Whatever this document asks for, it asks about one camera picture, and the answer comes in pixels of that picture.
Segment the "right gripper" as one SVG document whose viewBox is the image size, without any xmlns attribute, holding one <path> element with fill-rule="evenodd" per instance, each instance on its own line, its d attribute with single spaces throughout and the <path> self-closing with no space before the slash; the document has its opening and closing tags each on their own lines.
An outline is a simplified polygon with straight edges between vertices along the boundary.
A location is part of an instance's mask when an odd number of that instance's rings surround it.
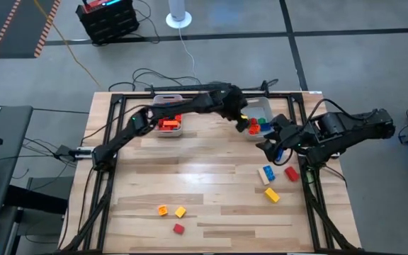
<svg viewBox="0 0 408 255">
<path fill-rule="evenodd" d="M 287 164 L 293 156 L 293 151 L 310 156 L 310 146 L 314 142 L 313 123 L 306 121 L 304 125 L 297 125 L 283 114 L 277 115 L 270 121 L 273 134 L 264 142 L 256 143 L 256 147 L 263 151 L 269 162 L 274 162 L 280 149 L 288 149 L 288 154 L 282 161 Z"/>
</svg>

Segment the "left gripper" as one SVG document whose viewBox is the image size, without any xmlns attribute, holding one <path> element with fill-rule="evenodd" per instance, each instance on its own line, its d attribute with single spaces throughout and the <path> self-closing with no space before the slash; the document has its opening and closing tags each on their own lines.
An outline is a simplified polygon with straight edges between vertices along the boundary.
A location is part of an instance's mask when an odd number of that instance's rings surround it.
<svg viewBox="0 0 408 255">
<path fill-rule="evenodd" d="M 243 132 L 249 123 L 249 117 L 242 114 L 242 109 L 248 105 L 242 90 L 235 85 L 229 85 L 222 98 L 223 107 L 218 113 L 229 121 L 237 121 L 236 129 Z"/>
</svg>

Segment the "white plastic bin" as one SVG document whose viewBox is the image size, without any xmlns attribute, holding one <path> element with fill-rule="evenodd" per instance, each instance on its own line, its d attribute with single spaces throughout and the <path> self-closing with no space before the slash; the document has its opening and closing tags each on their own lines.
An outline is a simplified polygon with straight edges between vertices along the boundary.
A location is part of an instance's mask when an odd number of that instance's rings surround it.
<svg viewBox="0 0 408 255">
<path fill-rule="evenodd" d="M 271 110 L 271 106 L 269 100 L 265 97 L 258 97 L 258 98 L 250 98 L 247 100 L 248 105 L 242 109 L 242 114 L 247 115 L 250 118 L 265 118 L 266 123 L 269 123 L 273 119 L 273 114 Z M 259 141 L 264 138 L 264 135 L 270 133 L 273 129 L 271 128 L 269 131 L 260 132 L 257 135 L 250 135 L 249 134 L 249 127 L 244 131 L 244 136 L 248 140 L 251 141 Z"/>
<path fill-rule="evenodd" d="M 173 102 L 178 102 L 178 101 L 182 101 L 183 97 L 179 94 L 166 94 L 166 95 L 157 95 L 154 97 L 153 103 L 154 104 L 170 104 Z M 154 131 L 156 132 L 158 137 L 179 137 L 182 135 L 183 132 L 183 128 L 182 128 L 182 122 L 181 122 L 181 126 L 178 129 L 161 129 L 160 125 L 162 123 L 163 120 L 175 120 L 175 116 L 174 117 L 165 117 L 162 118 L 157 126 L 155 127 Z"/>
</svg>

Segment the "wooden plank block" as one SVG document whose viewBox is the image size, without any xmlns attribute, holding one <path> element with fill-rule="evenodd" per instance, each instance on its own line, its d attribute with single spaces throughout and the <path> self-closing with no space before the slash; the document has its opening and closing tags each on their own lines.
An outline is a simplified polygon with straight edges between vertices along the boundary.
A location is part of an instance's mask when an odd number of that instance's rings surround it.
<svg viewBox="0 0 408 255">
<path fill-rule="evenodd" d="M 257 169 L 257 171 L 259 173 L 263 185 L 267 186 L 270 183 L 270 181 L 266 175 L 266 172 L 262 168 Z"/>
</svg>

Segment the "yellow rectangular block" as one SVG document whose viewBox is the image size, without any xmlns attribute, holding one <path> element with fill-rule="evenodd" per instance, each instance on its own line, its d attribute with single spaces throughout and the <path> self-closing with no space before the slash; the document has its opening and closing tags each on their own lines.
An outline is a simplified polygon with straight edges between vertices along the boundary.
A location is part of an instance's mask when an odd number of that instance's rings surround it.
<svg viewBox="0 0 408 255">
<path fill-rule="evenodd" d="M 281 197 L 272 188 L 267 188 L 264 191 L 264 195 L 272 203 L 277 203 L 281 199 Z"/>
</svg>

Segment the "black power strip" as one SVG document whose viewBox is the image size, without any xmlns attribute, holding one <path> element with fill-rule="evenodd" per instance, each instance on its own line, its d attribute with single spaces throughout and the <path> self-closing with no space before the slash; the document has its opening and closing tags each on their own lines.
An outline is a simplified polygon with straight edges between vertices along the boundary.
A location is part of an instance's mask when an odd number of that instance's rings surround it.
<svg viewBox="0 0 408 255">
<path fill-rule="evenodd" d="M 209 84 L 197 84 L 197 85 L 183 85 L 183 86 L 159 86 L 159 87 L 146 87 L 145 91 L 148 92 L 160 92 L 160 91 L 212 91 L 212 90 L 225 90 L 230 83 L 209 83 Z"/>
</svg>

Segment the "black plastic crate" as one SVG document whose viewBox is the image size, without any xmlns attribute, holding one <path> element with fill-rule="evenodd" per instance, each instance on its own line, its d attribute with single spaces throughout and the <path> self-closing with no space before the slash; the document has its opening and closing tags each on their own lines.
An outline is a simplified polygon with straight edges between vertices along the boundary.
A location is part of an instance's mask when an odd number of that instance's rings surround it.
<svg viewBox="0 0 408 255">
<path fill-rule="evenodd" d="M 95 45 L 112 43 L 138 29 L 132 0 L 82 0 L 76 15 Z"/>
</svg>

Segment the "dark grey desk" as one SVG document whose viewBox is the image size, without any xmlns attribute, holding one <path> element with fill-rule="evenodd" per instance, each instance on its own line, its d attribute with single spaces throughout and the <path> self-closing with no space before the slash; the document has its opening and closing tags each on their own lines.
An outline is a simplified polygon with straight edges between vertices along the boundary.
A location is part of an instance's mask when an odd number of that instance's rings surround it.
<svg viewBox="0 0 408 255">
<path fill-rule="evenodd" d="M 9 188 L 17 157 L 33 113 L 31 106 L 7 106 L 0 109 L 0 208 Z"/>
</svg>

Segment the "white pedestal stand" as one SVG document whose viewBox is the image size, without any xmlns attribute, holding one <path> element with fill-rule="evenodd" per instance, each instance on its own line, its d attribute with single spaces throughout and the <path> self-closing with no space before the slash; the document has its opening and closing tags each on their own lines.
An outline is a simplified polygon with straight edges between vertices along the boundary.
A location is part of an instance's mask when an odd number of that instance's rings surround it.
<svg viewBox="0 0 408 255">
<path fill-rule="evenodd" d="M 168 4 L 169 13 L 166 16 L 166 24 L 170 28 L 179 30 L 191 24 L 193 18 L 186 10 L 185 0 L 168 0 Z"/>
</svg>

